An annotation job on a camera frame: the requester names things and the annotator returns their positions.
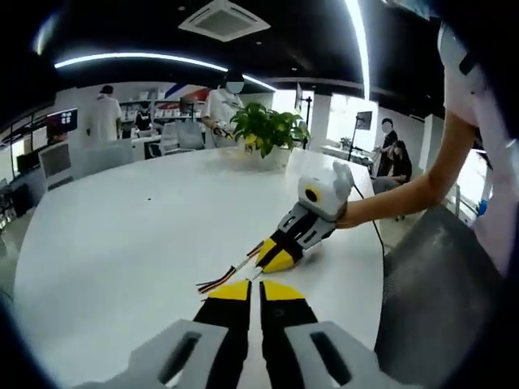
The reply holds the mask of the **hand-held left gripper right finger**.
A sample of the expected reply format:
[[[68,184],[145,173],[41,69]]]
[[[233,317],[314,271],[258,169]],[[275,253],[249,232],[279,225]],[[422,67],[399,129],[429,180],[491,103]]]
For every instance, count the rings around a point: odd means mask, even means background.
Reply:
[[[398,388],[372,350],[331,321],[320,322],[295,288],[259,283],[262,353],[273,388]]]

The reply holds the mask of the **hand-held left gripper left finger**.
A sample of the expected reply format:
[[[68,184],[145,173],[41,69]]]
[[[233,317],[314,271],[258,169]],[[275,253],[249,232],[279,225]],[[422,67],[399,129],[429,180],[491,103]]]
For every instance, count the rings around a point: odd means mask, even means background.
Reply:
[[[251,282],[211,292],[192,320],[179,319],[136,348],[122,388],[235,388],[247,358]]]

